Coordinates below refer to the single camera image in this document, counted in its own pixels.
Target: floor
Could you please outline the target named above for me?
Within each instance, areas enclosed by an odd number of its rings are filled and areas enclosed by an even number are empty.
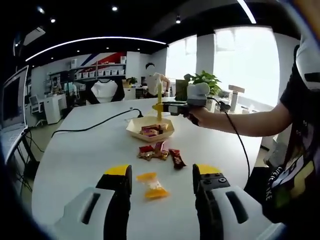
[[[47,125],[43,127],[37,127],[31,130],[32,139],[36,142],[39,148],[43,151],[46,150],[46,147],[51,139],[52,133],[60,127],[63,120],[58,122],[57,124]],[[37,146],[32,143],[31,144],[31,151],[34,154],[34,157],[37,161],[41,161],[43,153],[38,150]],[[255,163],[255,167],[266,167],[264,163],[264,158],[268,153],[267,150],[260,148],[258,157]],[[29,180],[29,184],[31,188],[33,188],[34,182]],[[25,187],[22,187],[21,190],[21,198],[22,202],[25,205],[25,208],[31,213],[31,202],[32,202],[32,193]]]

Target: ceiling light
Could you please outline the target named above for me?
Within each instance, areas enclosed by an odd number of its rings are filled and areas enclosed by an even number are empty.
[[[40,13],[45,14],[45,10],[43,10],[40,6],[36,8]]]
[[[181,23],[180,15],[176,16],[175,23],[176,24],[180,24]]]
[[[245,0],[237,0],[238,3],[241,5],[241,7],[243,8],[243,10],[245,11],[246,15],[248,16],[248,18],[250,19],[252,24],[256,24],[256,20],[254,18],[254,15],[252,14],[252,12],[250,11],[248,5],[246,4]]]
[[[166,45],[165,42],[162,41],[156,41],[156,40],[151,40],[151,39],[146,39],[146,38],[139,38],[139,37],[129,37],[129,36],[96,36],[96,37],[88,37],[88,38],[81,38],[81,39],[77,39],[77,40],[72,40],[72,41],[67,41],[64,43],[60,43],[58,45],[55,46],[51,46],[45,50],[42,50],[34,55],[32,55],[31,57],[27,58],[25,61],[29,61],[30,59],[33,59],[34,57],[43,54],[51,49],[55,49],[57,47],[61,47],[67,44],[72,44],[72,43],[77,43],[77,42],[82,42],[82,41],[87,41],[87,40],[98,40],[98,39],[130,39],[130,40],[140,40],[140,41],[146,41],[146,42],[151,42],[151,43],[156,43],[156,44],[163,44]]]

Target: office chair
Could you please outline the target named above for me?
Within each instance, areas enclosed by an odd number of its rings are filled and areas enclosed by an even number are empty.
[[[38,96],[33,95],[29,97],[29,101],[31,104],[31,114],[35,115],[38,120],[38,122],[35,124],[35,127],[37,127],[39,124],[43,125],[43,122],[46,122],[46,113],[44,110],[44,103],[39,102]]]

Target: white table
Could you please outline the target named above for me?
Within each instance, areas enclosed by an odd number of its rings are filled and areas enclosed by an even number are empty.
[[[67,116],[60,130],[92,126],[130,107],[146,114],[157,99],[138,99],[77,107]],[[167,161],[137,158],[138,147],[148,143],[128,135],[128,119],[133,111],[85,132],[57,133],[47,146],[36,173],[32,213],[39,224],[53,224],[63,215],[64,206],[87,187],[96,186],[105,170],[122,164],[132,165],[131,210],[127,225],[128,240],[199,239],[199,222],[193,194],[192,165],[218,167],[232,185],[244,188],[248,168],[246,157],[235,134],[204,129],[182,116],[169,116],[175,132],[166,140],[165,149],[181,150],[187,164],[182,170]],[[261,137],[245,137],[251,170],[256,162]],[[157,172],[169,197],[154,201],[144,198],[145,186],[136,176]]]

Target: black t-shirt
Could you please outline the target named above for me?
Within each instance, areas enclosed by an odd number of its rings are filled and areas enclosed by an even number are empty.
[[[273,222],[297,228],[318,224],[320,91],[310,91],[296,64],[293,64],[280,101],[291,114],[292,129],[284,164],[272,173],[267,182],[263,212]]]

